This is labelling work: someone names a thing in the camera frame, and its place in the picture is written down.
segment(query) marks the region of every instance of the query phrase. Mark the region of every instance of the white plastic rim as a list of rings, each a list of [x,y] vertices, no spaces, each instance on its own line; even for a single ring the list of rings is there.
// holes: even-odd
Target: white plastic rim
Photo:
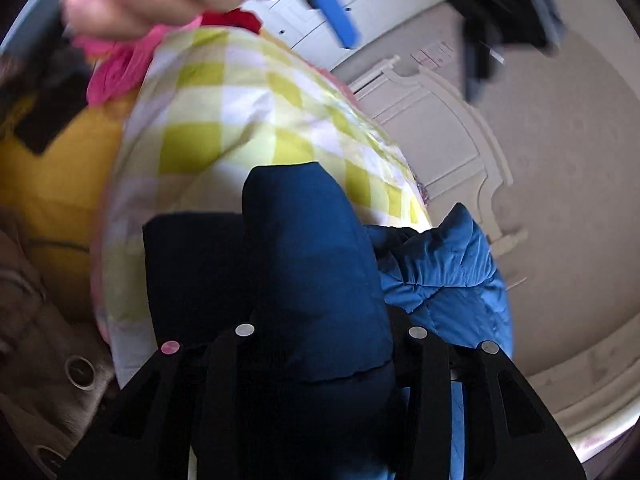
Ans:
[[[0,54],[20,56],[34,46],[40,33],[57,17],[60,0],[28,0],[0,43]]]
[[[578,32],[640,100],[640,42],[616,0],[556,0]],[[529,377],[584,462],[640,415],[640,314],[591,348]]]

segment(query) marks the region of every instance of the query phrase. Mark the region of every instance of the blue clip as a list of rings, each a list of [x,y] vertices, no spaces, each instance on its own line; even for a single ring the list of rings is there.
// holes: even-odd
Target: blue clip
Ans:
[[[344,48],[351,49],[358,46],[360,33],[339,0],[312,0],[311,4],[325,15],[327,22]]]

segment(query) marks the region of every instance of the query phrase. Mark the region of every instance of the yellow towel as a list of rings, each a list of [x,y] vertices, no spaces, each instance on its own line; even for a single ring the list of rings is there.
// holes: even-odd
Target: yellow towel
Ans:
[[[86,108],[47,151],[33,155],[11,132],[0,142],[0,205],[17,210],[30,239],[28,257],[60,312],[92,320],[89,244],[138,90]]]

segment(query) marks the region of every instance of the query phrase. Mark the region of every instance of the blue puffer jacket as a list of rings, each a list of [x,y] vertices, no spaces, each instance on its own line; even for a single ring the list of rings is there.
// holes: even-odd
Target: blue puffer jacket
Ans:
[[[414,324],[445,341],[476,347],[497,342],[513,355],[506,287],[484,234],[462,204],[442,224],[412,229],[369,226],[385,302],[401,306]],[[452,393],[452,480],[463,477],[464,411],[460,384]]]
[[[475,347],[490,339],[512,351],[504,282],[463,206],[422,234],[364,227],[317,163],[255,168],[242,216],[153,220],[145,251],[159,341],[201,344],[240,322],[256,326],[271,381],[258,395],[271,400],[252,425],[256,471],[274,467],[278,478],[392,476],[406,406],[386,304],[447,342]],[[452,400],[451,478],[460,480],[455,384]]]

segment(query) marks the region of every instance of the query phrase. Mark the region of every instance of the clothing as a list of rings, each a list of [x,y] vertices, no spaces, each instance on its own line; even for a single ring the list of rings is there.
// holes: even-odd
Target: clothing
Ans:
[[[156,49],[116,160],[92,280],[121,384],[157,347],[142,226],[166,212],[239,212],[252,168],[313,160],[362,221],[430,227],[399,148],[307,63],[234,28],[174,33]]]
[[[267,360],[281,357],[274,380],[333,381],[327,387],[334,392],[292,386],[283,394],[301,410],[305,403],[296,396],[309,396],[303,398],[314,399],[314,408],[332,420],[337,415],[316,401],[344,396],[348,381],[337,380],[366,382],[366,372],[377,370],[369,377],[376,391],[395,398],[386,382],[392,348],[385,304],[404,308],[414,324],[447,342],[474,348],[494,340],[513,352],[506,286],[482,231],[460,204],[422,234],[364,228],[318,164],[271,166],[250,173],[242,216],[159,216],[145,226],[144,243],[158,344],[202,344],[251,321],[262,338],[257,352]],[[358,396],[367,399],[366,391]],[[350,420],[349,410],[339,411]],[[290,421],[287,431],[305,434],[292,413],[280,415]],[[308,424],[306,412],[303,420]],[[313,462],[315,453],[307,451]],[[463,477],[463,459],[462,389],[452,384],[452,479]]]
[[[199,16],[185,30],[200,25]],[[98,64],[88,85],[86,100],[89,106],[98,106],[111,99],[122,97],[134,88],[138,88],[146,76],[146,71],[154,58],[154,50],[170,32],[179,27],[156,25],[137,41],[101,41],[79,36],[74,46],[84,50],[87,57],[107,56]]]
[[[69,321],[94,322],[89,245],[137,94],[85,108],[43,155],[12,134],[0,140],[0,206],[20,212],[24,249]]]
[[[0,456],[3,473],[35,462],[50,479],[78,443],[113,377],[92,322],[68,322],[0,211]]]
[[[239,27],[259,34],[262,23],[254,14],[235,9],[227,13],[205,12],[184,27],[156,25],[144,38],[136,41],[102,41],[85,36],[75,38],[74,45],[84,49],[87,57],[106,57],[96,67],[86,89],[89,106],[103,104],[138,88],[146,77],[154,50],[164,37],[171,32],[190,30],[200,25]]]
[[[86,107],[89,69],[82,66],[38,92],[33,107],[14,127],[14,134],[33,153],[41,155]]]

